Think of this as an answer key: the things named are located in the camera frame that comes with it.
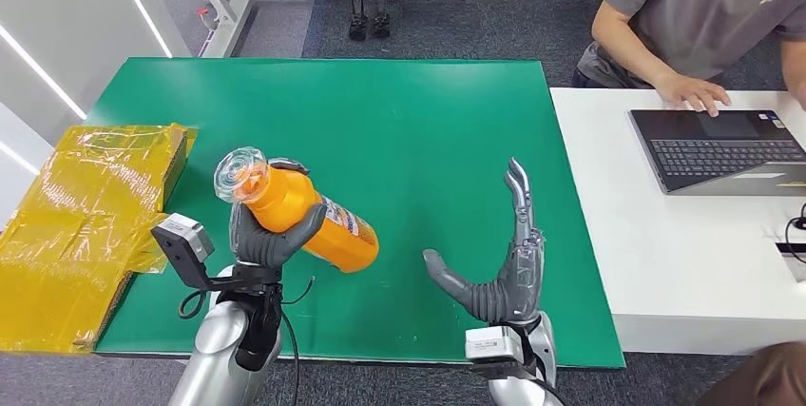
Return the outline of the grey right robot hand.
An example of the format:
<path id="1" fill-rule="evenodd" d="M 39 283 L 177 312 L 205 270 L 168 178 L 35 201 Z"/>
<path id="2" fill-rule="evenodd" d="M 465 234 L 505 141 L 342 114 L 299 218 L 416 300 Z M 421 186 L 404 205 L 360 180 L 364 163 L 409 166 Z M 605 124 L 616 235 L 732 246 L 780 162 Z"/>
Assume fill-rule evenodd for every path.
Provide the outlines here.
<path id="1" fill-rule="evenodd" d="M 422 251 L 432 281 L 475 319 L 526 325 L 539 318 L 544 237 L 534 220 L 528 174 L 513 157 L 504 181 L 512 197 L 513 235 L 495 279 L 472 283 L 456 274 L 434 249 Z"/>

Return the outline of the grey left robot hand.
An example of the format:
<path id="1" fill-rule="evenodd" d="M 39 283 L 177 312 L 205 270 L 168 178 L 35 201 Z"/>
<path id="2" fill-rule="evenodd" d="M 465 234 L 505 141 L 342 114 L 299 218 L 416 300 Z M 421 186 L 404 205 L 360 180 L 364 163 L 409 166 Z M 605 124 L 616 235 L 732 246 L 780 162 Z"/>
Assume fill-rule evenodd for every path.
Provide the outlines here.
<path id="1" fill-rule="evenodd" d="M 246 198 L 254 192 L 250 167 L 255 164 L 253 159 L 236 158 L 217 177 L 218 190 L 225 191 L 232 201 L 229 220 L 230 250 L 241 263 L 280 268 L 319 231 L 327 209 L 324 204 L 315 203 L 290 228 L 280 232 L 266 229 L 244 204 Z"/>

